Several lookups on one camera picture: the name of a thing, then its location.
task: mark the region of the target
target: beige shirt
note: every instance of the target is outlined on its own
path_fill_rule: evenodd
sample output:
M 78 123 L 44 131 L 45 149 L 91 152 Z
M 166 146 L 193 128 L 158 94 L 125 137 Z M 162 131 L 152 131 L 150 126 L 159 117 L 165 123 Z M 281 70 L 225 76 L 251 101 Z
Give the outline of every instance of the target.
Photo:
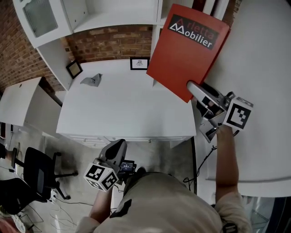
M 107 218 L 102 224 L 81 219 L 76 233 L 212 233 L 234 223 L 238 232 L 252 232 L 239 193 L 223 196 L 211 207 L 181 183 L 166 174 L 141 178 L 123 197 L 117 212 L 132 199 L 127 214 Z

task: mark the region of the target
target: office chair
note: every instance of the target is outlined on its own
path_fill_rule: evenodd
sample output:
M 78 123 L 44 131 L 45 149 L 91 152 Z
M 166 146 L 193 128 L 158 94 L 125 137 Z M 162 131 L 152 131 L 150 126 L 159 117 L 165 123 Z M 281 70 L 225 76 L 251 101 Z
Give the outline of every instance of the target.
M 54 153 L 53 159 L 51 159 L 46 154 L 29 147 L 25 153 L 24 163 L 17 159 L 13 161 L 23 167 L 24 181 L 43 198 L 50 199 L 51 190 L 56 189 L 63 199 L 69 200 L 70 196 L 64 196 L 60 189 L 60 182 L 55 179 L 77 176 L 78 172 L 55 175 L 55 160 L 57 156 L 61 156 L 61 153 Z
M 32 201 L 47 202 L 19 178 L 1 180 L 0 187 L 0 205 L 9 214 L 18 214 Z

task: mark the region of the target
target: picture frame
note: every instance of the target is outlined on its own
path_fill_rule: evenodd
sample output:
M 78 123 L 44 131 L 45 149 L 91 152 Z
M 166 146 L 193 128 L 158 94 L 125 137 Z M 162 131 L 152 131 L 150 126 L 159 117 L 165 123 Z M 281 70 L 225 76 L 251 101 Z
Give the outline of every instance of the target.
M 130 57 L 130 70 L 131 71 L 146 71 L 149 67 L 149 57 Z
M 66 66 L 67 71 L 71 75 L 72 79 L 76 78 L 83 70 L 77 60 L 72 61 Z

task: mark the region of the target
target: red book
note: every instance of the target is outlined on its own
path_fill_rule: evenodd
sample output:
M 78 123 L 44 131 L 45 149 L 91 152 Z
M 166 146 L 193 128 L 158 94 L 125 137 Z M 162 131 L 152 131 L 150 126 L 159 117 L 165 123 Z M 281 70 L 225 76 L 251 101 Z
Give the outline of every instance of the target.
M 146 73 L 188 102 L 187 82 L 204 81 L 228 32 L 224 22 L 173 4 Z

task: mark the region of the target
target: white marker cube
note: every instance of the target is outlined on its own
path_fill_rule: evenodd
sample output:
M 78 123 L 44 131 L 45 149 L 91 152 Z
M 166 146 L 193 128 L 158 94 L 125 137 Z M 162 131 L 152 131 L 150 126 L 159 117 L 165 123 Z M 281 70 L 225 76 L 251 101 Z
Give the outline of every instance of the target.
M 253 107 L 252 103 L 243 98 L 232 99 L 223 124 L 240 131 L 244 130 Z
M 112 168 L 90 163 L 84 173 L 85 180 L 94 188 L 107 192 L 118 181 Z

